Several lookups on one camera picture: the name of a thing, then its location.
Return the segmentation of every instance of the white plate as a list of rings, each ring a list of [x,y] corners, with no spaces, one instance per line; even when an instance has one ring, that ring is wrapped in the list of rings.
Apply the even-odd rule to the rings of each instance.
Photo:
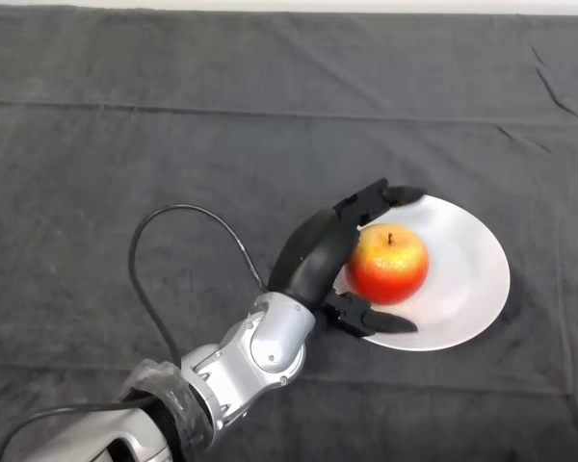
[[[379,311],[415,322],[411,334],[376,334],[375,344],[410,351],[443,349],[472,339],[499,316],[510,291],[510,267],[503,247],[490,230],[462,208],[432,196],[392,209],[371,224],[398,223],[424,242],[430,267],[424,285]],[[342,270],[338,293],[351,290]]]

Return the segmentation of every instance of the wire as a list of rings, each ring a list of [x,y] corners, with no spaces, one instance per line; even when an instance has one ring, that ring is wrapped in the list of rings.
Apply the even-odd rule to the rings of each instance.
[[[140,221],[140,223],[137,225],[137,228],[135,228],[135,232],[133,233],[133,236],[131,238],[131,242],[130,242],[130,245],[128,248],[128,274],[129,274],[129,277],[131,279],[131,283],[133,284],[133,287],[135,288],[135,292],[137,293],[137,296],[139,297],[140,302],[142,303],[145,310],[147,311],[147,313],[150,315],[150,317],[154,321],[154,324],[156,324],[156,327],[161,332],[161,335],[163,336],[163,339],[165,340],[165,343],[167,344],[167,346],[170,350],[171,361],[174,363],[174,365],[177,368],[181,369],[182,356],[180,355],[179,348],[177,347],[175,340],[171,336],[171,333],[169,332],[169,330],[165,326],[165,323],[163,322],[163,320],[159,316],[158,312],[154,308],[154,305],[147,297],[147,294],[145,293],[144,287],[142,286],[142,284],[139,280],[139,276],[137,274],[137,268],[136,268],[137,245],[139,243],[139,239],[140,239],[142,233],[144,232],[145,227],[153,219],[155,219],[159,215],[162,215],[166,212],[170,212],[172,210],[192,210],[195,212],[200,212],[200,213],[202,213],[202,214],[204,214],[210,218],[213,218],[220,225],[222,225],[223,228],[231,235],[231,237],[233,238],[235,243],[240,248],[240,252],[242,253],[244,260],[246,261],[247,266],[249,267],[249,270],[250,270],[250,273],[252,274],[252,277],[254,277],[255,281],[257,282],[259,289],[261,289],[262,292],[268,292],[268,288],[266,287],[263,280],[261,279],[261,276],[259,275],[257,268],[254,266],[254,263],[252,262],[252,259],[250,258],[249,252],[247,251],[244,244],[242,244],[242,240],[238,237],[238,235],[235,233],[235,231],[233,231],[231,226],[229,226],[218,215],[210,212],[209,210],[204,209],[203,207],[199,207],[197,205],[193,205],[193,204],[174,204],[174,205],[170,205],[170,206],[155,210],[154,212],[149,214],[147,217],[142,219]],[[26,425],[31,424],[31,423],[36,422],[36,421],[39,421],[40,419],[45,419],[47,417],[54,417],[54,416],[65,416],[65,415],[69,415],[69,414],[103,412],[103,411],[120,411],[120,410],[125,410],[125,409],[134,409],[134,408],[139,408],[139,407],[145,406],[147,404],[150,404],[154,400],[155,400],[155,397],[150,396],[150,397],[135,399],[135,400],[126,401],[126,402],[99,402],[99,403],[89,403],[89,404],[70,404],[70,405],[66,405],[66,406],[50,407],[47,409],[40,410],[39,412],[36,412],[35,414],[28,416],[25,420],[18,423],[7,434],[7,436],[4,438],[4,440],[0,444],[0,462],[3,461],[7,447],[9,446],[9,443],[11,442],[11,440],[13,439],[15,434],[17,434],[19,432],[19,430],[21,430]]]
[[[233,231],[233,229],[231,229],[231,226],[229,226],[218,215],[210,212],[209,210],[204,209],[203,207],[199,207],[197,205],[193,205],[193,204],[174,204],[174,205],[169,205],[167,207],[163,207],[161,209],[155,210],[154,212],[149,214],[147,217],[142,219],[139,222],[139,224],[137,225],[137,228],[135,228],[135,232],[133,233],[133,237],[131,238],[131,244],[130,244],[130,247],[128,249],[128,275],[131,278],[131,283],[133,284],[133,287],[135,288],[135,292],[137,293],[137,296],[139,297],[140,302],[142,303],[142,305],[146,309],[147,313],[150,315],[150,317],[152,318],[152,320],[154,321],[154,323],[158,327],[158,330],[161,332],[161,335],[163,336],[163,339],[165,340],[165,343],[167,344],[167,347],[170,350],[171,361],[174,363],[174,365],[177,368],[181,368],[182,355],[180,354],[180,350],[177,347],[177,344],[175,343],[175,340],[171,336],[169,330],[165,327],[163,320],[161,320],[160,316],[156,312],[156,309],[152,305],[152,302],[147,297],[147,294],[145,293],[145,290],[142,287],[142,283],[139,280],[139,276],[137,274],[137,266],[136,266],[137,244],[139,243],[139,238],[141,237],[142,233],[144,232],[145,227],[148,226],[149,223],[153,219],[158,217],[159,215],[162,215],[166,212],[171,212],[173,210],[192,210],[195,212],[200,212],[200,213],[208,216],[209,218],[212,218],[215,221],[217,221],[231,235],[231,237],[233,238],[235,243],[240,248],[240,252],[242,252],[242,256],[244,257],[244,260],[247,263],[247,266],[249,267],[249,270],[250,270],[250,273],[252,274],[252,277],[254,277],[255,281],[257,282],[259,289],[261,289],[262,292],[268,292],[268,289],[266,288],[266,285],[263,283],[261,276],[257,272],[257,269],[254,266],[252,259],[250,258],[250,255],[249,255],[249,252],[247,251],[247,248],[242,243],[242,240],[238,237],[237,234],[235,234],[235,231]]]

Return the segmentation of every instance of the apple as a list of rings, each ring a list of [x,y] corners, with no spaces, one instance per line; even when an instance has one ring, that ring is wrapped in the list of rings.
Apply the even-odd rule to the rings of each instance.
[[[399,224],[373,224],[361,230],[346,273],[359,295],[388,305],[415,294],[428,266],[428,250],[410,230]]]

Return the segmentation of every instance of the robotic arm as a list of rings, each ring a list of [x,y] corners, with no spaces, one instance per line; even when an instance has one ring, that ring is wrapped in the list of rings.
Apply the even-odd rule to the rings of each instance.
[[[416,331],[412,322],[375,312],[357,295],[337,294],[333,283],[357,245],[358,227],[424,193],[381,179],[319,211],[289,237],[268,292],[219,344],[184,356],[181,369],[144,361],[127,397],[149,396],[144,405],[90,414],[26,462],[185,462],[216,444],[260,395],[296,378],[314,313],[357,337]]]

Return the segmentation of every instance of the gray cloth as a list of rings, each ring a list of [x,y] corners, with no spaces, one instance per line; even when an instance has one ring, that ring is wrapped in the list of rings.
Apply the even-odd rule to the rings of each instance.
[[[319,324],[300,379],[203,460],[578,461],[578,18],[0,8],[0,437],[168,357],[125,270],[143,214],[210,207],[267,276],[381,176],[490,227],[503,314],[419,354]],[[139,264],[184,352],[257,295],[197,215],[152,224]]]

